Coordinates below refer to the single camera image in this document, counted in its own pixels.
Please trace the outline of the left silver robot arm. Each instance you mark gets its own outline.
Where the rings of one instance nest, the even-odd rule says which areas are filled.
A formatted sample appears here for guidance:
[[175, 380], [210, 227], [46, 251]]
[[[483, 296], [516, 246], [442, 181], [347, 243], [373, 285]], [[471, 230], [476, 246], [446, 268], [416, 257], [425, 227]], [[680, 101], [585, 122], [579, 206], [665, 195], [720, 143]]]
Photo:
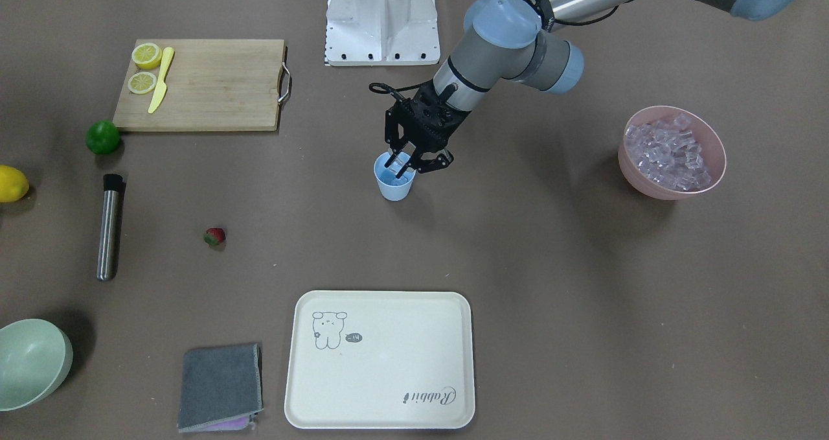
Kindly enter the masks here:
[[[385, 168], [396, 178], [431, 172], [453, 162], [448, 139], [500, 80], [563, 94], [576, 86], [584, 56], [554, 35], [560, 27], [603, 21], [634, 0], [477, 0], [464, 18], [464, 36], [431, 80], [403, 89], [373, 83], [396, 100], [385, 113]], [[760, 21], [793, 0], [695, 0], [733, 17]]]

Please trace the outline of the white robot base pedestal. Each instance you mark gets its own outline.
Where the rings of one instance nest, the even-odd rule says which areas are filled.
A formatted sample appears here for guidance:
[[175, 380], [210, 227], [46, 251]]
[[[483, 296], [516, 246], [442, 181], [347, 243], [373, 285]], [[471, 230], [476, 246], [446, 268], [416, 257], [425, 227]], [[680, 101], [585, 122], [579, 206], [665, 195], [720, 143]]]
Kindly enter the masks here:
[[441, 59], [435, 0], [326, 0], [324, 64], [435, 65]]

